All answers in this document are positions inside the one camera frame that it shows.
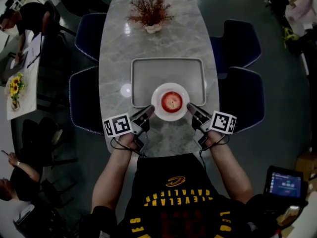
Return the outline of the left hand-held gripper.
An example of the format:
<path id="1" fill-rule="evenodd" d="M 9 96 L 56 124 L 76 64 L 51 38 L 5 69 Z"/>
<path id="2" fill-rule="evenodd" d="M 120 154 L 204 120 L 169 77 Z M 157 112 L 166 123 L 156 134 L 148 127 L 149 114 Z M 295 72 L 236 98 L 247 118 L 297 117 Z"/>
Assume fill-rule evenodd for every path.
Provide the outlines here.
<path id="1" fill-rule="evenodd" d="M 149 118 L 154 113 L 154 105 L 139 110 L 129 117 L 128 113 L 110 117 L 103 121 L 107 138 L 118 138 L 119 136 L 132 133 L 136 144 L 136 153 L 142 153 L 149 139 L 147 131 L 150 128 Z"/>

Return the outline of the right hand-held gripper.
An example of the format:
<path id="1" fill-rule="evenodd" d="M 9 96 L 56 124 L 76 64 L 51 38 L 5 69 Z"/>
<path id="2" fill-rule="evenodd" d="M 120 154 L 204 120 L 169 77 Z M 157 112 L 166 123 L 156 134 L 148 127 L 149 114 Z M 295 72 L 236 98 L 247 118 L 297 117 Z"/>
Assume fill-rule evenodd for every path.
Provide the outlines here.
<path id="1" fill-rule="evenodd" d="M 237 120 L 235 116 L 218 111 L 214 111 L 211 115 L 190 102 L 187 104 L 187 109 L 193 116 L 194 141 L 201 150 L 207 149 L 206 141 L 210 130 L 226 135 L 230 135 L 234 131 Z"/>

